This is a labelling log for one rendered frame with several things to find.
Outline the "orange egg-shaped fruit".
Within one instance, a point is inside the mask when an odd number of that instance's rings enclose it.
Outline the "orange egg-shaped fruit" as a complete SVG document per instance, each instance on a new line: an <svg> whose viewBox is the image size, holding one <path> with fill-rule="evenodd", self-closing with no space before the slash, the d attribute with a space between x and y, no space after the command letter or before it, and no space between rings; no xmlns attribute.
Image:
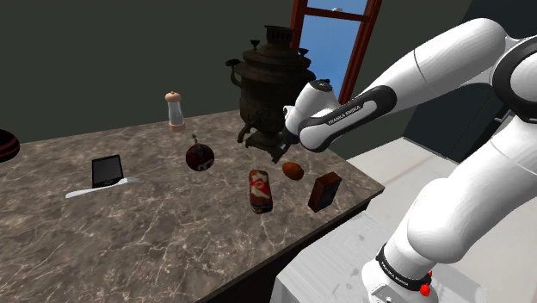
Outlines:
<svg viewBox="0 0 537 303"><path fill-rule="evenodd" d="M288 178L294 181L300 180L305 174L302 167L294 162L285 162L282 165L282 171Z"/></svg>

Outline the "brown box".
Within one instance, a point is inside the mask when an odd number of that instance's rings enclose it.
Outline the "brown box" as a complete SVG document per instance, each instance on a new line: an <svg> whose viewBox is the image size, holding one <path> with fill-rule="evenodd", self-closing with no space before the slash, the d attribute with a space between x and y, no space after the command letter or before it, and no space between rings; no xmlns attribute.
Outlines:
<svg viewBox="0 0 537 303"><path fill-rule="evenodd" d="M317 213L321 209L328 207L334 200L339 189L342 178L335 172L330 172L315 180L308 207Z"/></svg>

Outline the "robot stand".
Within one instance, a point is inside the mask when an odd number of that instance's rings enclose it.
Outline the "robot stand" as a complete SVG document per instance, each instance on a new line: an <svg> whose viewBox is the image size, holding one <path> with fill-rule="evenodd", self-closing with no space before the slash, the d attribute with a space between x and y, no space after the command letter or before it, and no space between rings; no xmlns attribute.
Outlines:
<svg viewBox="0 0 537 303"><path fill-rule="evenodd" d="M277 276L269 303L369 303L361 279L392 230L366 211L304 248ZM487 303L486 290L457 269L438 264L432 286L439 303Z"/></svg>

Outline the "red and white can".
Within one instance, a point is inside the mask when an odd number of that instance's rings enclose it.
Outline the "red and white can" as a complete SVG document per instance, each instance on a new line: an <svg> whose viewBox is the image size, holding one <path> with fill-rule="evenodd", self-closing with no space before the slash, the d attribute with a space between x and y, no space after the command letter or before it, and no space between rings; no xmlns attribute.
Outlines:
<svg viewBox="0 0 537 303"><path fill-rule="evenodd" d="M269 174L264 170L251 170L250 205L255 213L267 213L273 209L273 198L269 185Z"/></svg>

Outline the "red framed window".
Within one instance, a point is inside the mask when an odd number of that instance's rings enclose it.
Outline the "red framed window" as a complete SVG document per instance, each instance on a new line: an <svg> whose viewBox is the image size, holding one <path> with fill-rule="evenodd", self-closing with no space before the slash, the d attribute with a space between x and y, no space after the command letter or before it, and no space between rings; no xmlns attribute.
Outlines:
<svg viewBox="0 0 537 303"><path fill-rule="evenodd" d="M291 48L307 49L316 77L328 78L339 102L355 87L382 0L293 0Z"/></svg>

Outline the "white grinder with orange cap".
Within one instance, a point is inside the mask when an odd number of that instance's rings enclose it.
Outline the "white grinder with orange cap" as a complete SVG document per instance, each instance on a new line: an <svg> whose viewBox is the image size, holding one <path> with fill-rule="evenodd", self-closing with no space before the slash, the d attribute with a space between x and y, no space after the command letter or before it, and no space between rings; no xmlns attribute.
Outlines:
<svg viewBox="0 0 537 303"><path fill-rule="evenodd" d="M186 129L184 116L181 108L182 96L171 91L165 95L165 101L168 103L169 126L172 132L182 132Z"/></svg>

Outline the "dark bronze samovar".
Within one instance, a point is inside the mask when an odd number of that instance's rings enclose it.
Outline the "dark bronze samovar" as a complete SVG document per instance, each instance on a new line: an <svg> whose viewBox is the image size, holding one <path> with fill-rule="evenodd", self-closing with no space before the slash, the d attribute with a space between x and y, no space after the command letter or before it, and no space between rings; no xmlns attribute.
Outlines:
<svg viewBox="0 0 537 303"><path fill-rule="evenodd" d="M281 136L284 108L293 105L305 85L316 78L309 70L308 51L290 47L293 34L291 28L268 25L265 45L252 40L242 59L225 62L231 68L231 82L241 89L239 113L244 126L238 142L268 152L274 163L287 151Z"/></svg>

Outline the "dark red round bottle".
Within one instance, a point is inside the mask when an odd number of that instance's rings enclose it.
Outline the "dark red round bottle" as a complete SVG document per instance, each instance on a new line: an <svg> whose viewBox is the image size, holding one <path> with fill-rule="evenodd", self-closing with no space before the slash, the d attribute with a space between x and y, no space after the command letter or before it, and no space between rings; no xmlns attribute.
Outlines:
<svg viewBox="0 0 537 303"><path fill-rule="evenodd" d="M201 144L197 136L193 133L194 144L190 146L185 155L185 161L188 167L194 171L205 171L210 169L214 163L214 152L208 146Z"/></svg>

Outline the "dark striped bowl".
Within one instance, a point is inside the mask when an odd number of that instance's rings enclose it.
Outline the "dark striped bowl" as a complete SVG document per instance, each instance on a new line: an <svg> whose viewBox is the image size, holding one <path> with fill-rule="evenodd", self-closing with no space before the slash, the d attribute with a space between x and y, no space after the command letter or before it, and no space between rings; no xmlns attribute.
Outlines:
<svg viewBox="0 0 537 303"><path fill-rule="evenodd" d="M0 129L0 163L15 158L20 151L18 138L6 130Z"/></svg>

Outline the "black phone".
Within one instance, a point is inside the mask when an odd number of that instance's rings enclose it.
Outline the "black phone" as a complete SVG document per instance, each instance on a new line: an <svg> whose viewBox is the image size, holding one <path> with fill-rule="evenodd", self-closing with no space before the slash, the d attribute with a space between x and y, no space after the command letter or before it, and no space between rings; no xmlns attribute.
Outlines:
<svg viewBox="0 0 537 303"><path fill-rule="evenodd" d="M93 159L91 172L93 189L115 185L124 177L120 155Z"/></svg>

